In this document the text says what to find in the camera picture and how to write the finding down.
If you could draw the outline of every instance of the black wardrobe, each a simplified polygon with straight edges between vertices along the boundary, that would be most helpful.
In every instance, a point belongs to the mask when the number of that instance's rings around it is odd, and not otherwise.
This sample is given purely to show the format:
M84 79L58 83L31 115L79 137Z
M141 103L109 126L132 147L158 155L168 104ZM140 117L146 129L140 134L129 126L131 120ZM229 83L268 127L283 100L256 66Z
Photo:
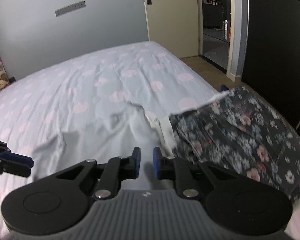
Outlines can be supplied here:
M249 0L242 81L300 135L300 0Z

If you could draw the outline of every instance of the white logo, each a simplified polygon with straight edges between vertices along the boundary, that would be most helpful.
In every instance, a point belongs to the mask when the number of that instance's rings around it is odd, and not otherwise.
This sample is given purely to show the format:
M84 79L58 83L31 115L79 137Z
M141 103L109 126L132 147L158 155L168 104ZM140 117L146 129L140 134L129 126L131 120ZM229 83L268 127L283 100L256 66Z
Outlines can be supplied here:
M146 191L146 192L142 193L142 195L143 195L144 197L149 197L149 196L152 195L152 193Z

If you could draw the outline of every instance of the black floral fabric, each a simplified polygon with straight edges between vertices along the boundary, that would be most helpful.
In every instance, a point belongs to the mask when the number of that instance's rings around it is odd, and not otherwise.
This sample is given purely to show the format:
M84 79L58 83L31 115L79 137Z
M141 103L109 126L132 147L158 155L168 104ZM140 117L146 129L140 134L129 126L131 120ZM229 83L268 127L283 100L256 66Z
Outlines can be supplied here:
M245 87L169 120L175 156L214 162L279 189L292 202L300 197L300 137Z

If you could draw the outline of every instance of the doorway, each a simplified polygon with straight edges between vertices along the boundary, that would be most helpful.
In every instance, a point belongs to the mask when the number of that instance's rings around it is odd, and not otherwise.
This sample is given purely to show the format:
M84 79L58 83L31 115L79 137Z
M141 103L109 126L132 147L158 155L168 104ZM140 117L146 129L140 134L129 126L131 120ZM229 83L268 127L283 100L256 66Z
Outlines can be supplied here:
M201 57L226 73L230 47L231 0L202 0L202 16Z

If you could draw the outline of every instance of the wooden floor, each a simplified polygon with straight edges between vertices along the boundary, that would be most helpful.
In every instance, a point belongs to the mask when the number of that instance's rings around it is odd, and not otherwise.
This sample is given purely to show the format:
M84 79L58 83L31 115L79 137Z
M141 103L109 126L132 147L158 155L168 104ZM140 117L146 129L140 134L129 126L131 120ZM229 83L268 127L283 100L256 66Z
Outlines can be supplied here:
M181 60L202 76L217 91L220 91L221 85L231 89L243 84L241 81L233 82L224 73L200 57L188 57Z

